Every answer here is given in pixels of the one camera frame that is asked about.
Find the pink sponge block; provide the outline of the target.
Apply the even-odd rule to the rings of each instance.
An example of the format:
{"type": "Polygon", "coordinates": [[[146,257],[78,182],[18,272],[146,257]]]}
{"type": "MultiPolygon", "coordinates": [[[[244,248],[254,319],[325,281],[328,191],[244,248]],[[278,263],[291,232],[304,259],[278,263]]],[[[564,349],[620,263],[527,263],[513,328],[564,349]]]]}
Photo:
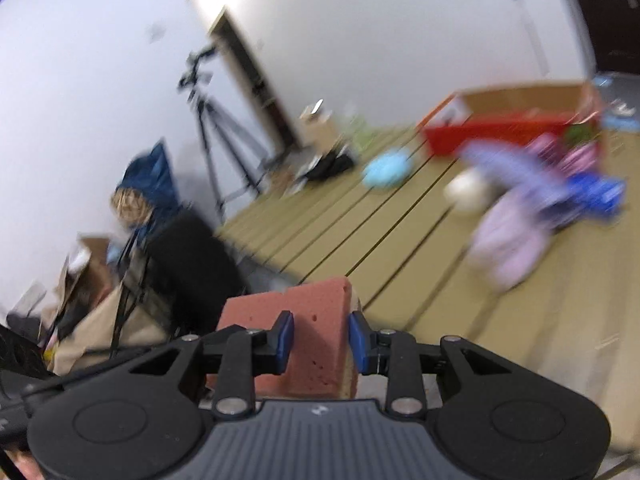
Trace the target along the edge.
{"type": "Polygon", "coordinates": [[[348,348],[348,316],[360,309],[347,278],[262,292],[227,301],[218,327],[239,325],[268,330],[281,311],[294,316],[293,348],[286,371],[255,379],[262,399],[333,399],[355,396],[358,373],[348,348]]]}

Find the white plush bunny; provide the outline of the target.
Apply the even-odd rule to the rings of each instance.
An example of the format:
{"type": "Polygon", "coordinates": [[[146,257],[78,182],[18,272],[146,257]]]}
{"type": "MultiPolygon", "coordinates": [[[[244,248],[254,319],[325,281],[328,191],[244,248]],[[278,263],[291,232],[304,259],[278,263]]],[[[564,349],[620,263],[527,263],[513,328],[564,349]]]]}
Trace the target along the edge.
{"type": "Polygon", "coordinates": [[[491,286],[506,292],[524,282],[551,244],[551,231],[517,190],[506,192],[484,215],[466,254],[491,286]]]}

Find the white foam roll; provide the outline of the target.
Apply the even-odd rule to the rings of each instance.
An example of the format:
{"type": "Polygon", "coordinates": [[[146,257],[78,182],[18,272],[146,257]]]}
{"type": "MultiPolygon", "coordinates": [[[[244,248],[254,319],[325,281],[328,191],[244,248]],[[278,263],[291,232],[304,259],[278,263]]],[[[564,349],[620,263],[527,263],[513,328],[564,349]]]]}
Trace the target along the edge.
{"type": "Polygon", "coordinates": [[[444,197],[456,214],[481,214],[495,199],[489,180],[477,169],[465,169],[444,188],[444,197]]]}

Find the pink foil wrapper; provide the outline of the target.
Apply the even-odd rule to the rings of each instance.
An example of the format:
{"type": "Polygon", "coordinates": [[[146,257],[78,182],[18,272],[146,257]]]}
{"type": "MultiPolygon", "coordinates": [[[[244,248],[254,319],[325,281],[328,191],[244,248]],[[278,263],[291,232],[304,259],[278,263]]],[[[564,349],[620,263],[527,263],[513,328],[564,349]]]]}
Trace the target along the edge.
{"type": "Polygon", "coordinates": [[[543,133],[529,142],[525,149],[545,167],[564,177],[599,170],[599,148],[594,141],[568,148],[558,136],[543,133]]]}

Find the tan folding slat table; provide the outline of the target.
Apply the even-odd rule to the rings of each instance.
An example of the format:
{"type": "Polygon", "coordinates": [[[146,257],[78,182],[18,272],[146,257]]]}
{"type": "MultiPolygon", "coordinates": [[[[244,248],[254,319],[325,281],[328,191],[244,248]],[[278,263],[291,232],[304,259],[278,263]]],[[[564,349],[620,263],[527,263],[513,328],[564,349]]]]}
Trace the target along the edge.
{"type": "Polygon", "coordinates": [[[433,342],[460,335],[570,387],[603,408],[617,451],[639,451],[639,139],[604,136],[604,169],[625,180],[622,213],[582,220],[553,240],[534,273],[493,292],[466,261],[476,222],[455,214],[445,186],[460,172],[414,131],[400,145],[409,180],[367,190],[348,174],[290,197],[256,200],[219,231],[232,247],[299,283],[344,276],[378,328],[433,342]]]}

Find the black suitcase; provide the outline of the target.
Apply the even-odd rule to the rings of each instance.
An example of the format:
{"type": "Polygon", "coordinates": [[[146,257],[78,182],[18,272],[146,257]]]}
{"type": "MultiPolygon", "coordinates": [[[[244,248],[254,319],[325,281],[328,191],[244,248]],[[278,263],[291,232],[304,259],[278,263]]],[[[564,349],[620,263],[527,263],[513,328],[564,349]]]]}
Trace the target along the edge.
{"type": "Polygon", "coordinates": [[[226,245],[193,209],[180,210],[156,228],[143,251],[151,287],[168,303],[171,333],[213,332],[226,302],[247,291],[226,245]]]}

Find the light blue plush toy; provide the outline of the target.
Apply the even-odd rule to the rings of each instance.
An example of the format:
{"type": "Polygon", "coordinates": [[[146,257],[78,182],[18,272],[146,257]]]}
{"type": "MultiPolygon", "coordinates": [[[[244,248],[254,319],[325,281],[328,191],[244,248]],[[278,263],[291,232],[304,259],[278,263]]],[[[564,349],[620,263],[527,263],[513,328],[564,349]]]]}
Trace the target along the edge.
{"type": "Polygon", "coordinates": [[[367,188],[394,188],[409,177],[411,154],[405,148],[394,148],[376,156],[362,170],[362,184],[367,188]]]}

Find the black cloth bundle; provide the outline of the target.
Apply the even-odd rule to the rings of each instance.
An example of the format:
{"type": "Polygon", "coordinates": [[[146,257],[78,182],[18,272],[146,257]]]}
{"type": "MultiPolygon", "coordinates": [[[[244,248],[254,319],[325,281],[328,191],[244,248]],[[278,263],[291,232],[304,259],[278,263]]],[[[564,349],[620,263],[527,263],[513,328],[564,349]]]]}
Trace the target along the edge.
{"type": "Polygon", "coordinates": [[[303,174],[303,178],[308,182],[326,182],[354,169],[355,166],[356,162],[349,154],[332,151],[322,156],[303,174]]]}

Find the beige folding wagon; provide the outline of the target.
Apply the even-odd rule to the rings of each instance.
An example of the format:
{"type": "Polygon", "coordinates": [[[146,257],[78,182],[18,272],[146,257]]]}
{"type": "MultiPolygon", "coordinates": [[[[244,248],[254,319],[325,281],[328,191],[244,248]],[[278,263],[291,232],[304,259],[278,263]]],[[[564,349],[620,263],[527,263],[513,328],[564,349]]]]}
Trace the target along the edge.
{"type": "MultiPolygon", "coordinates": [[[[85,315],[64,339],[58,338],[49,370],[64,376],[110,358],[116,316],[126,288],[119,283],[85,315]]],[[[117,350],[149,347],[168,341],[169,335],[141,306],[134,306],[120,331],[117,350]]]]}

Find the woven rattan ball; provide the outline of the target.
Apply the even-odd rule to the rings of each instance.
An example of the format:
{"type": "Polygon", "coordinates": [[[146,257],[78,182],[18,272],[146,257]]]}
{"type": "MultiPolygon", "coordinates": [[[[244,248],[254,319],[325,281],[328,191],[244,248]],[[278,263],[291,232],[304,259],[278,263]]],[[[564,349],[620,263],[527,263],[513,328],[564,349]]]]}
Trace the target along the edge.
{"type": "Polygon", "coordinates": [[[153,206],[134,188],[118,188],[111,197],[116,217],[128,226],[140,226],[148,222],[153,206]]]}

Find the blue bag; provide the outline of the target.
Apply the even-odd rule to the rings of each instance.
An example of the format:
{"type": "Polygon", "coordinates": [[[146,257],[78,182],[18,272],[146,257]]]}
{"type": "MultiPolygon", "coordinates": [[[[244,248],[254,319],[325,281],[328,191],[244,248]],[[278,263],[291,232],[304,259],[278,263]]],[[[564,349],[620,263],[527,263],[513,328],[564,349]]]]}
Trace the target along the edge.
{"type": "Polygon", "coordinates": [[[116,190],[136,191],[154,208],[176,209],[180,206],[163,140],[130,162],[116,190]]]}

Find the red cardboard box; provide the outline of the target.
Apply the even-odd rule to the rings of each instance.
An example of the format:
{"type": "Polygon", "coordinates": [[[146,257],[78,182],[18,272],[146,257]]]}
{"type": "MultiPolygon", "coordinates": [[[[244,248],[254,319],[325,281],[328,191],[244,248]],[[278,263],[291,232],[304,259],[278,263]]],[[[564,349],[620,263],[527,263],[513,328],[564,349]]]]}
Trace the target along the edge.
{"type": "Polygon", "coordinates": [[[589,81],[538,81],[456,91],[418,123],[431,153],[450,156],[472,139],[524,146],[544,133],[600,127],[603,101],[589,81]]]}

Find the blue snack packet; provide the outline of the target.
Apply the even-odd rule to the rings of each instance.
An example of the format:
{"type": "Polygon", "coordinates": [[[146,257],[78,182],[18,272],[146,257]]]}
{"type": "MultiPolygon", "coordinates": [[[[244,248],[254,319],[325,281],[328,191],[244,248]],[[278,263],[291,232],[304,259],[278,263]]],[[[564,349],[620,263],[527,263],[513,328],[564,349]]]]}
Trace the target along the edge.
{"type": "Polygon", "coordinates": [[[627,191],[624,179],[578,172],[565,179],[568,206],[578,217],[613,221],[622,212],[627,191]]]}

